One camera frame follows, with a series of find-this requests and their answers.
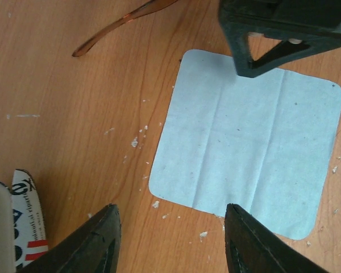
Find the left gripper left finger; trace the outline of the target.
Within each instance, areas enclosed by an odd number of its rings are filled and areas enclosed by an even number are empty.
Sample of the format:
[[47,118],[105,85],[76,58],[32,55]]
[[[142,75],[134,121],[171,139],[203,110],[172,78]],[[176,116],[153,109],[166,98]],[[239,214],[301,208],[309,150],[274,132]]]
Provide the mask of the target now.
[[56,247],[19,272],[116,273],[121,241],[117,205],[108,204]]

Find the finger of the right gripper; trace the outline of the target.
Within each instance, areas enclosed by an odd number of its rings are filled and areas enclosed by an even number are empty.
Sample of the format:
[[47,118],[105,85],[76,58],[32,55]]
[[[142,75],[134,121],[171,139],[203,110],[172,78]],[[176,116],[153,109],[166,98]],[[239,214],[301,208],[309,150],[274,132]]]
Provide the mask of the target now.
[[[341,47],[341,1],[220,1],[218,20],[236,72],[244,77]],[[279,43],[254,60],[252,32]]]

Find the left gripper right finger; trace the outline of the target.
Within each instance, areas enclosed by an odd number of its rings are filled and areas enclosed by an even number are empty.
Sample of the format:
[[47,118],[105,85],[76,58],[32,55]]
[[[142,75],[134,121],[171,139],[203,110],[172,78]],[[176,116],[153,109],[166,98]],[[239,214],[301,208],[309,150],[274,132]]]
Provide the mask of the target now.
[[229,272],[326,272],[238,204],[227,205],[224,226]]

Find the american flag glasses case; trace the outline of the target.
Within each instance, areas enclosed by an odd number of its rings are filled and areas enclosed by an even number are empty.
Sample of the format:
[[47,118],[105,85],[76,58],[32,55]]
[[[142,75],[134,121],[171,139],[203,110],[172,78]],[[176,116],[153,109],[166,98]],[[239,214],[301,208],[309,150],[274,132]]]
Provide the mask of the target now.
[[17,272],[47,251],[35,181],[16,169],[10,187],[0,181],[0,272]]

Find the light blue square mat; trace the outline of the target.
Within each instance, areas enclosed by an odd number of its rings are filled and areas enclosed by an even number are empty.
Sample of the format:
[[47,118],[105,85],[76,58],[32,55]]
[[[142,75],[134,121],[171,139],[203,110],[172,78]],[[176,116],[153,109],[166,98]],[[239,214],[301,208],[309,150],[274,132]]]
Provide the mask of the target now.
[[224,216],[238,204],[270,231],[314,228],[341,112],[341,87],[276,68],[236,74],[232,57],[181,60],[149,178],[161,199]]

